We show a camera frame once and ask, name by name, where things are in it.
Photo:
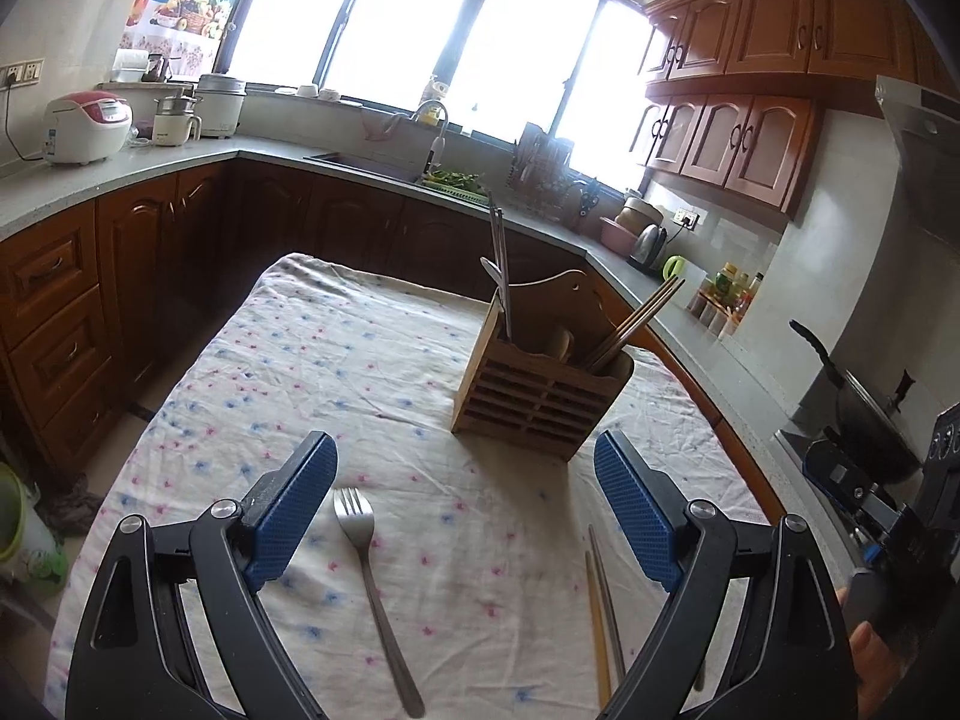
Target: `rice cooker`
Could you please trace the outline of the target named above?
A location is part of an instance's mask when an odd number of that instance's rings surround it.
[[[47,103],[43,157],[47,162],[86,165],[117,153],[127,141],[133,113],[109,92],[74,92]]]
[[[247,83],[219,73],[200,76],[196,113],[203,119],[203,138],[229,138],[237,131]]]

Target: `trash can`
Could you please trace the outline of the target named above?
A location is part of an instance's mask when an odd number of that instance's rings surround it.
[[[13,470],[0,464],[0,573],[27,590],[50,595],[66,581],[64,548],[27,500]]]

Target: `fruit poster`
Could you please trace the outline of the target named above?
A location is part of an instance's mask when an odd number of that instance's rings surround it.
[[[196,79],[213,68],[236,0],[134,0],[122,49],[159,53],[173,76]]]

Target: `countertop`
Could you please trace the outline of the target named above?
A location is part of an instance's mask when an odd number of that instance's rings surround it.
[[[423,187],[304,159],[322,153],[323,148],[316,146],[235,136],[190,142],[178,148],[125,148],[103,162],[86,166],[39,162],[0,179],[0,240],[106,191],[237,156],[347,178],[477,218],[487,217],[482,208]],[[631,268],[624,259],[597,241],[575,234],[558,223],[510,208],[504,208],[504,217],[506,225],[517,231],[584,256],[632,306],[648,298],[659,284]],[[673,302],[666,305],[654,318],[652,327],[730,423],[784,507],[810,523],[834,583],[843,584],[853,570],[853,561],[844,543],[846,536],[838,532],[824,505],[803,479],[800,469],[774,438],[777,430],[792,428],[789,416],[717,341],[716,336],[685,311],[683,305]]]

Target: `kitchen sink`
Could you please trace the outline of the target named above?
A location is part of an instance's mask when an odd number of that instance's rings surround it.
[[[419,173],[411,173],[404,167],[395,167],[383,162],[377,162],[365,157],[355,157],[352,154],[315,154],[314,156],[304,157],[311,162],[318,162],[326,165],[340,165],[349,167],[351,170],[360,170],[368,172],[371,175],[382,175],[386,178],[392,178],[395,181],[402,181],[405,184],[413,184],[419,178]]]

